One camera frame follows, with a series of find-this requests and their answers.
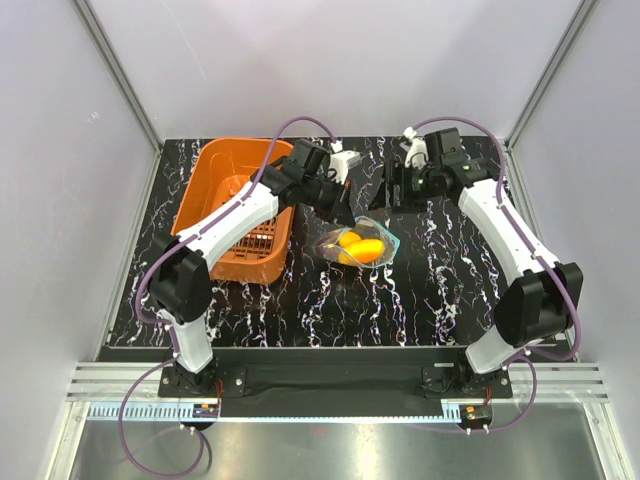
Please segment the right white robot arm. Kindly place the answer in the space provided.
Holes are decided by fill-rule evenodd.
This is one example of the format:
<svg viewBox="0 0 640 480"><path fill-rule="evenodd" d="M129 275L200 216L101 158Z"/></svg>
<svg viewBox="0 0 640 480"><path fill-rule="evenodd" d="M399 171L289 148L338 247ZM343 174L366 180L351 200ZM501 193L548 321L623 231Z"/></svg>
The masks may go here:
<svg viewBox="0 0 640 480"><path fill-rule="evenodd" d="M370 209L417 213L430 199L449 198L483 235L507 280L491 327L455 364L452 381L460 393L480 394L498 371L528 352L554 361L575 356L582 340L577 304L583 273L575 263L561 263L526 225L495 165L458 154L422 167L387 160L378 178Z"/></svg>

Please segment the clear zip top bag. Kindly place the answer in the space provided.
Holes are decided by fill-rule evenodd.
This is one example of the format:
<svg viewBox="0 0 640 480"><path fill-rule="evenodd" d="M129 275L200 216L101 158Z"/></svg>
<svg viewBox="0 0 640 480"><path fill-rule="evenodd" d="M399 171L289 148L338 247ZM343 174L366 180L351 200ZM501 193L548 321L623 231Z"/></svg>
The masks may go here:
<svg viewBox="0 0 640 480"><path fill-rule="evenodd" d="M359 216L354 227L335 229L319 237L314 253L328 262L374 269L391 263L399 246L400 239L383 224Z"/></svg>

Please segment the orange plastic basket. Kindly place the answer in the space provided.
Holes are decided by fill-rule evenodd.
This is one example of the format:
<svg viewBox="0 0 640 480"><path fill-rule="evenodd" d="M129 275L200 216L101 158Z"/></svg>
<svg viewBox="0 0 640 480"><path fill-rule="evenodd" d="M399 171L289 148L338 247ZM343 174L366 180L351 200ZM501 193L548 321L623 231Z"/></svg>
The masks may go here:
<svg viewBox="0 0 640 480"><path fill-rule="evenodd" d="M265 218L267 201L259 187L241 199L270 146L268 139L220 138L206 144L196 161L171 234L197 234L188 248L208 259L217 256L209 249L222 242L227 250L211 265L213 280L269 285L284 271L294 209ZM256 224L257 218L265 219Z"/></svg>

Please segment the yellow lemon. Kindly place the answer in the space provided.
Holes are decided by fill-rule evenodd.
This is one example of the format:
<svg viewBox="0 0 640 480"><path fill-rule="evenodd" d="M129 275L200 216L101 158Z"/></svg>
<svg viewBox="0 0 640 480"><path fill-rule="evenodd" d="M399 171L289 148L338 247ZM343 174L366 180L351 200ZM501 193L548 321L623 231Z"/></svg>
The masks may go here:
<svg viewBox="0 0 640 480"><path fill-rule="evenodd" d="M338 239L338 245L341 248L346 249L349 245L361 240L362 240L362 237L358 233L350 230L350 231L344 232L340 236L340 238Z"/></svg>

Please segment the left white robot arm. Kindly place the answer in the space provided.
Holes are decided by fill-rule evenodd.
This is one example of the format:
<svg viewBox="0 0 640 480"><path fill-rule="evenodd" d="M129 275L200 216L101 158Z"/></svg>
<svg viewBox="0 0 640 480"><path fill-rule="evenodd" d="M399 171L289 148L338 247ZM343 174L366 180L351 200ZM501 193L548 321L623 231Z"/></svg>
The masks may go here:
<svg viewBox="0 0 640 480"><path fill-rule="evenodd" d="M238 194L204 220L166 238L146 290L170 333L173 361L183 370L180 381L190 393L206 395L216 382L205 319L215 264L255 227L298 204L313 207L326 222L353 226L349 174L360 164L355 151L333 154L329 175L321 176L282 157L256 171Z"/></svg>

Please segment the orange carrot piece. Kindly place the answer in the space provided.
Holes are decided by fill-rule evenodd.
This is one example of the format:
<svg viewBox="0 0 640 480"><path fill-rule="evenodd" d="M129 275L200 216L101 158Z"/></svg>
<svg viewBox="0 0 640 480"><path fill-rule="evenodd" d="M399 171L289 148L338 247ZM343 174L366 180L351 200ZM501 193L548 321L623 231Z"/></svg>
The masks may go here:
<svg viewBox="0 0 640 480"><path fill-rule="evenodd" d="M377 261L385 252L385 244L380 239L363 239L344 249L341 260L348 264L369 264Z"/></svg>

